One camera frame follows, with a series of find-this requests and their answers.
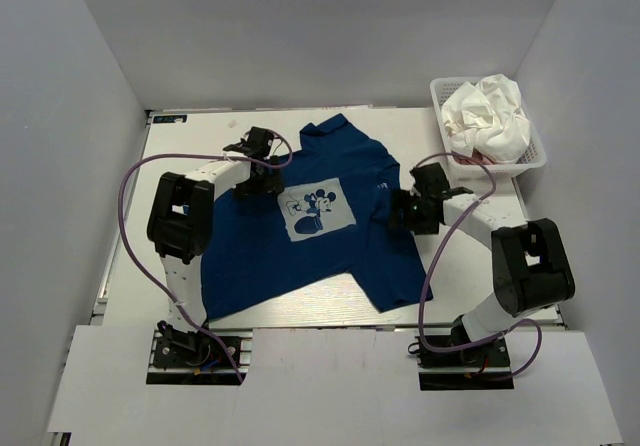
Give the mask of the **white t shirt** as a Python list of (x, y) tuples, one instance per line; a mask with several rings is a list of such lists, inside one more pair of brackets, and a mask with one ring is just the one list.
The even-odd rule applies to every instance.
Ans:
[(441, 106), (441, 116), (451, 150), (465, 157), (477, 153), (492, 164), (511, 164), (531, 142), (519, 86), (503, 74), (463, 82)]

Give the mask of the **blue t shirt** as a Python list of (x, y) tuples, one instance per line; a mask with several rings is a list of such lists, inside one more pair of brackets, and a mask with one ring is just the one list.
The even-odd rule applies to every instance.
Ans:
[(388, 227), (398, 162), (342, 114), (299, 139), (279, 195), (215, 201), (201, 258), (208, 319), (343, 273), (379, 312), (418, 303), (426, 274), (414, 237)]

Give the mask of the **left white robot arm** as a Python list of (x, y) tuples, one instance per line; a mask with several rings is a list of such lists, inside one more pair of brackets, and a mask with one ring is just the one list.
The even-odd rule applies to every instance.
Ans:
[(273, 153), (276, 140), (284, 139), (272, 130), (252, 127), (221, 156), (185, 174), (167, 172), (159, 180), (147, 237), (166, 276), (168, 322), (187, 331), (176, 350), (188, 364), (202, 364), (211, 353), (211, 340), (197, 330), (207, 321), (200, 273), (201, 257), (213, 234), (214, 203), (227, 192), (245, 199), (283, 191), (280, 170), (292, 158), (278, 159)]

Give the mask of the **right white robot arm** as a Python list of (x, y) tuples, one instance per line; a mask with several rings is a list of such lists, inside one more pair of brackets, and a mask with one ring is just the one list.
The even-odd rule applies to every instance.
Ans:
[(452, 187), (443, 167), (431, 160), (410, 174), (412, 190), (391, 193), (392, 228), (435, 235), (447, 227), (447, 238), (460, 231), (491, 254), (492, 292), (454, 321), (449, 345), (436, 346), (421, 334), (424, 349), (475, 364), (488, 344), (529, 323), (532, 314), (574, 297), (575, 281), (554, 221), (526, 221), (495, 205), (488, 193)]

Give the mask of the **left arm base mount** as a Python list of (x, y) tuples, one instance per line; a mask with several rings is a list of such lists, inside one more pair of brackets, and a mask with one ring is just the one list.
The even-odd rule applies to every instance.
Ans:
[(239, 386), (250, 361), (248, 333), (222, 335), (223, 345), (202, 332), (183, 332), (160, 321), (152, 340), (147, 385)]

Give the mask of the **pink t shirt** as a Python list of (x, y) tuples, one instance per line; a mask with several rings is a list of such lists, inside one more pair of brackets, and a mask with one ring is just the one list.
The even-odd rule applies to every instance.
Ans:
[(470, 156), (465, 156), (459, 153), (453, 154), (453, 159), (462, 165), (494, 165), (495, 161), (491, 158), (479, 153), (478, 151), (474, 151)]

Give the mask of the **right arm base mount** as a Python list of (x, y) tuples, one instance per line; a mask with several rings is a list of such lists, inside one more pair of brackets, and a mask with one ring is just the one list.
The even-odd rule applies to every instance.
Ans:
[(407, 347), (417, 359), (421, 391), (512, 390), (511, 361), (506, 341), (460, 352), (435, 353), (415, 339)]

